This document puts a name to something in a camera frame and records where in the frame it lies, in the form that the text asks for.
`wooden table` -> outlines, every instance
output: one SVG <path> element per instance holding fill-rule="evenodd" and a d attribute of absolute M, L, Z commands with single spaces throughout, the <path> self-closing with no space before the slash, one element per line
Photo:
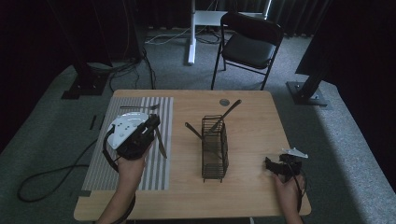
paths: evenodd
<path fill-rule="evenodd" d="M 129 219 L 280 216 L 265 157 L 277 161 L 290 148 L 271 94 L 267 91 L 116 91 L 113 97 L 174 97 L 172 158 L 168 190 L 140 190 Z M 201 129 L 205 115 L 221 115 L 238 99 L 242 104 L 227 118 L 229 168 L 222 183 L 201 177 L 201 142 L 185 127 Z M 77 220 L 99 218 L 114 191 L 98 190 L 79 197 Z M 303 198 L 301 215 L 311 212 Z"/>

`chair backrest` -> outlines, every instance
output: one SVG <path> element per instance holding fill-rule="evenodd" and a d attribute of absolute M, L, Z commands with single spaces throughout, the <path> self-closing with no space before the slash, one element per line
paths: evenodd
<path fill-rule="evenodd" d="M 266 41 L 278 46 L 283 38 L 283 29 L 274 22 L 265 19 L 243 15 L 238 12 L 227 12 L 221 17 L 221 31 L 223 25 L 251 39 Z"/>

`fork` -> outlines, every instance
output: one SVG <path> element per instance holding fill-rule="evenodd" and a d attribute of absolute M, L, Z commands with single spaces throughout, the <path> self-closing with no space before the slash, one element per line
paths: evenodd
<path fill-rule="evenodd" d="M 149 110 L 155 110 L 158 107 L 160 107 L 160 104 L 157 105 L 149 105 L 149 106 L 142 106 L 142 105 L 122 105 L 120 106 L 120 109 L 136 109 L 136 108 L 143 108 L 143 109 L 149 109 Z"/>

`white desk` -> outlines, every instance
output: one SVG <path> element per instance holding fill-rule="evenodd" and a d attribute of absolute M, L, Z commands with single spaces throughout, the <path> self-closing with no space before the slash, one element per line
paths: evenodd
<path fill-rule="evenodd" d="M 247 13 L 243 12 L 245 15 L 259 17 L 267 19 L 268 11 L 271 6 L 272 0 L 268 0 L 265 3 L 263 13 Z M 210 26 L 220 26 L 220 19 L 225 14 L 225 11 L 202 11 L 195 10 L 195 0 L 191 0 L 191 39 L 190 39 L 190 51 L 189 51 L 189 64 L 194 64 L 195 62 L 195 26 L 196 25 L 210 25 Z"/>

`black chair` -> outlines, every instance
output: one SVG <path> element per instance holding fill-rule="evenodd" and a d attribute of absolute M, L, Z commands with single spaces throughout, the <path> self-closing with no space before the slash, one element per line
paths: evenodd
<path fill-rule="evenodd" d="M 211 90 L 215 85 L 220 54 L 224 62 L 224 71 L 226 70 L 226 64 L 229 64 L 264 75 L 261 88 L 263 90 L 283 39 L 283 29 L 271 21 L 237 12 L 227 12 L 222 16 L 220 28 L 221 42 Z M 224 39 L 224 29 L 234 31 L 227 42 Z"/>

